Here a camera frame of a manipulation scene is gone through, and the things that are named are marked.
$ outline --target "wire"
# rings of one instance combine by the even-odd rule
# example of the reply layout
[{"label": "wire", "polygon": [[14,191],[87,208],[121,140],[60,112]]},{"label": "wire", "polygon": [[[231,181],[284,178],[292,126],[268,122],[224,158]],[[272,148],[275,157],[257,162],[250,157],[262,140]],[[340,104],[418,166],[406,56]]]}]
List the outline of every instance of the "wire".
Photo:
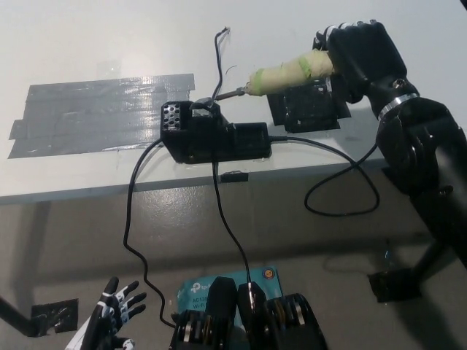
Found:
[{"label": "wire", "polygon": [[149,279],[147,279],[147,272],[149,270],[147,260],[144,257],[143,254],[138,252],[135,248],[130,246],[128,244],[128,236],[130,233],[130,225],[131,225],[131,203],[133,201],[133,191],[134,191],[134,186],[136,183],[136,177],[138,176],[139,168],[141,167],[141,164],[143,163],[143,160],[147,157],[149,152],[151,152],[154,147],[156,147],[158,144],[160,144],[161,139],[154,141],[147,149],[144,150],[142,153],[141,157],[139,157],[138,161],[136,162],[136,165],[134,166],[133,173],[130,178],[130,184],[128,185],[128,197],[126,201],[126,225],[125,225],[125,233],[123,235],[123,245],[124,247],[129,250],[131,253],[135,254],[142,262],[144,266],[144,273],[143,273],[143,279],[144,282],[151,288],[153,289],[156,293],[159,294],[159,297],[161,297],[161,311],[159,312],[159,319],[162,321],[162,323],[168,325],[169,327],[175,328],[175,324],[172,324],[168,321],[166,321],[163,318],[163,310],[166,307],[166,299],[163,296],[162,292],[154,285],[152,284]]},{"label": "wire", "polygon": [[[342,151],[339,151],[338,149],[336,149],[334,147],[328,146],[327,144],[322,144],[322,143],[317,142],[317,141],[303,139],[301,137],[293,137],[293,136],[270,136],[269,140],[271,142],[297,141],[297,142],[303,142],[303,143],[306,143],[306,144],[312,144],[313,146],[320,147],[320,148],[328,150],[329,152],[336,153],[337,155],[340,155],[341,157],[346,159],[351,164],[351,166],[349,166],[349,167],[347,167],[347,168],[345,168],[345,169],[343,169],[341,171],[338,171],[337,173],[335,173],[335,174],[333,174],[331,176],[328,176],[325,179],[319,181],[315,186],[313,186],[312,188],[309,189],[309,191],[306,193],[305,199],[304,199],[304,205],[305,205],[305,208],[308,211],[310,211],[310,212],[312,212],[314,214],[324,216],[324,217],[354,217],[354,216],[357,216],[357,215],[369,214],[369,213],[371,213],[371,212],[378,209],[379,203],[381,201],[378,189],[376,188],[376,186],[374,185],[372,180],[369,178],[368,174],[360,167],[360,164],[363,163],[366,159],[368,159],[368,157],[377,149],[377,145],[374,145],[360,160],[355,162],[351,157],[349,157],[348,155],[346,155]],[[317,190],[319,187],[323,186],[325,183],[335,179],[336,177],[339,177],[339,176],[341,176],[341,175],[343,175],[345,173],[348,173],[352,169],[357,169],[362,174],[363,178],[366,180],[369,187],[373,191],[373,194],[374,194],[374,197],[375,197],[375,202],[374,202],[374,205],[371,208],[366,209],[366,210],[362,210],[362,211],[350,211],[350,212],[346,212],[346,213],[328,213],[326,211],[319,211],[319,210],[313,209],[308,204],[309,197],[310,197],[310,195],[312,195],[312,193],[315,190]]]},{"label": "wire", "polygon": [[236,244],[237,248],[242,255],[243,263],[245,264],[245,270],[247,271],[247,282],[251,282],[251,275],[250,275],[250,266],[248,265],[247,255],[242,248],[242,245],[239,243],[238,239],[236,239],[235,235],[232,233],[231,228],[228,226],[227,220],[224,217],[224,211],[222,210],[222,203],[220,201],[220,194],[219,194],[219,186],[217,185],[217,171],[216,171],[216,163],[212,162],[212,181],[214,182],[214,189],[216,191],[216,198],[217,198],[217,207],[219,208],[220,218],[224,223],[225,229],[227,230],[228,234],[232,238],[232,241]]},{"label": "wire", "polygon": [[222,84],[224,82],[224,79],[223,79],[223,76],[222,76],[222,67],[220,65],[220,50],[219,50],[219,42],[218,42],[218,39],[225,33],[225,32],[228,32],[230,29],[225,27],[222,31],[220,31],[219,33],[216,34],[216,36],[214,37],[214,46],[215,46],[215,49],[216,49],[216,61],[217,61],[217,70],[219,72],[219,82],[216,86],[216,88],[214,89],[214,92],[212,93],[212,97],[211,97],[211,103],[214,102],[214,100],[216,99],[216,96],[219,94],[219,91],[222,87]]},{"label": "wire", "polygon": [[[220,62],[220,49],[219,49],[218,38],[220,36],[222,36],[225,32],[228,32],[228,30],[229,29],[227,27],[225,27],[222,31],[217,33],[216,36],[214,37],[214,45],[215,45],[215,49],[216,49],[217,70],[219,72],[219,82],[218,82],[216,88],[214,89],[214,92],[212,93],[211,104],[214,103],[215,98],[219,94],[219,91],[220,91],[220,89],[222,87],[222,83],[223,83],[223,75],[222,75],[222,66],[221,66],[221,62]],[[225,229],[227,230],[229,236],[232,238],[232,241],[236,244],[237,248],[240,251],[240,254],[242,255],[243,263],[245,264],[245,270],[247,271],[247,283],[251,283],[250,266],[248,265],[247,255],[245,254],[245,251],[243,250],[242,245],[240,244],[239,240],[236,239],[236,237],[235,237],[234,233],[232,232],[231,228],[228,226],[227,220],[225,219],[225,216],[224,216],[224,211],[222,209],[222,202],[220,200],[219,186],[218,186],[218,183],[217,183],[217,170],[216,170],[217,169],[217,162],[215,160],[216,159],[215,150],[216,150],[216,144],[213,143],[213,145],[212,145],[212,181],[214,182],[214,189],[216,191],[217,207],[219,208],[220,218],[222,219],[222,222],[223,222],[223,224],[225,226]]]}]

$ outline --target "teal box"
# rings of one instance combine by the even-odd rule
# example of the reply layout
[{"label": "teal box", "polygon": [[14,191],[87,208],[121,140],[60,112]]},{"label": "teal box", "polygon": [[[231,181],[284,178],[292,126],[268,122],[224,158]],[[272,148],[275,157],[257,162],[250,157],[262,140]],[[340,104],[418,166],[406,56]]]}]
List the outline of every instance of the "teal box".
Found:
[{"label": "teal box", "polygon": [[[260,286],[268,300],[282,297],[282,289],[277,276],[277,270],[274,266],[269,266],[267,268],[254,268],[250,270],[250,275],[251,280]],[[247,283],[245,270],[223,273],[217,276],[232,278],[235,281],[237,288],[240,284]],[[204,311],[206,309],[209,287],[217,276],[200,277],[198,279],[190,279],[183,282],[183,285],[177,294],[179,314],[185,310]],[[235,314],[235,325],[244,329],[238,308]]]}]

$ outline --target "white table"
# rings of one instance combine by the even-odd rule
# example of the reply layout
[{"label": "white table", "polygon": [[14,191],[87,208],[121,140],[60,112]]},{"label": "white table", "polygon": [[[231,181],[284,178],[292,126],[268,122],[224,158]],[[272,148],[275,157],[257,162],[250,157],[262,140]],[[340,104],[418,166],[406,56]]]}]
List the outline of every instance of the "white table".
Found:
[{"label": "white table", "polygon": [[[7,159],[13,120],[21,119],[29,85],[115,77],[194,73],[196,100],[217,83],[213,36],[224,26],[223,91],[243,85],[251,72],[310,50],[315,31],[330,24],[375,18],[383,22],[425,97],[445,103],[462,126],[467,12],[457,0],[102,0],[0,2],[0,203],[20,203],[123,193],[141,149],[81,155]],[[231,122],[267,122],[265,97],[221,103]],[[377,121],[368,102],[336,131],[301,136],[359,158],[374,143]],[[369,166],[384,160],[376,152]],[[278,144],[268,160],[220,164],[250,179],[326,174],[346,166],[329,152]],[[176,164],[160,149],[139,177],[138,190],[211,182],[210,165]]]}]

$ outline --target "robotic arm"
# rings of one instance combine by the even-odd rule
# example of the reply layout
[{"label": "robotic arm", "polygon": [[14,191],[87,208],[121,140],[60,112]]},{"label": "robotic arm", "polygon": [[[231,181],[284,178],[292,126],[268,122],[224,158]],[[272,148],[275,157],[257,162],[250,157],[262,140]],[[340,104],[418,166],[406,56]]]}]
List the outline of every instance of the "robotic arm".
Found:
[{"label": "robotic arm", "polygon": [[326,48],[351,103],[368,96],[388,176],[433,237],[467,267],[467,141],[445,105],[420,97],[381,23],[333,28]]}]

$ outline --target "green tape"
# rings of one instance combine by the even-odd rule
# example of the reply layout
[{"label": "green tape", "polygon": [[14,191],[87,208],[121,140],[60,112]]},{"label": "green tape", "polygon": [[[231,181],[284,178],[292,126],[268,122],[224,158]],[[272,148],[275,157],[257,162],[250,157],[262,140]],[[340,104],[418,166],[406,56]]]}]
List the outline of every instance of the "green tape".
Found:
[{"label": "green tape", "polygon": [[298,58],[298,64],[300,65],[302,72],[305,74],[305,77],[309,79],[312,76],[312,67],[309,66],[308,60],[304,56],[301,56]]},{"label": "green tape", "polygon": [[251,82],[253,87],[253,93],[255,95],[261,95],[261,76],[263,75],[264,69],[258,69],[253,77],[253,81]]}]

